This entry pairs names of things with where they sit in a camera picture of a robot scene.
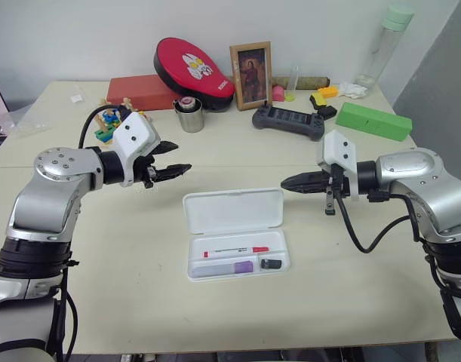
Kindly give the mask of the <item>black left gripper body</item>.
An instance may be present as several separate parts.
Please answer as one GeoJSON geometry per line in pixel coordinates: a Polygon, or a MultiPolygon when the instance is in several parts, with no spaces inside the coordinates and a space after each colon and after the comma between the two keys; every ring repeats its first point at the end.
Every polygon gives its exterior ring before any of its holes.
{"type": "Polygon", "coordinates": [[[161,174],[153,167],[154,155],[164,151],[163,143],[156,146],[148,155],[139,156],[134,162],[134,182],[141,182],[146,189],[153,187],[155,183],[162,182],[161,174]]]}

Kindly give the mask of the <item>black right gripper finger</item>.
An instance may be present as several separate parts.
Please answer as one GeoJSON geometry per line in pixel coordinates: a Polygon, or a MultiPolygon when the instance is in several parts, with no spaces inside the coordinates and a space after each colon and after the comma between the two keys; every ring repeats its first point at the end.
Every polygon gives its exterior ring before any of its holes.
{"type": "Polygon", "coordinates": [[[289,176],[281,182],[282,186],[319,186],[323,173],[321,171],[299,173],[289,176]]]}
{"type": "Polygon", "coordinates": [[[289,192],[301,194],[324,193],[324,186],[320,183],[281,183],[281,187],[289,192]]]}

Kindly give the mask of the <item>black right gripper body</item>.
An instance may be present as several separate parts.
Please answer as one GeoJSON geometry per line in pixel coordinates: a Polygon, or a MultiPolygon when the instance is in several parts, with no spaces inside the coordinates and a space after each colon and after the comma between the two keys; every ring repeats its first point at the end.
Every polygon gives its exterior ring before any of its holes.
{"type": "Polygon", "coordinates": [[[339,209],[343,205],[343,187],[345,186],[344,169],[339,165],[331,165],[330,170],[321,171],[321,184],[325,193],[325,209],[327,216],[336,214],[335,202],[339,209]]]}

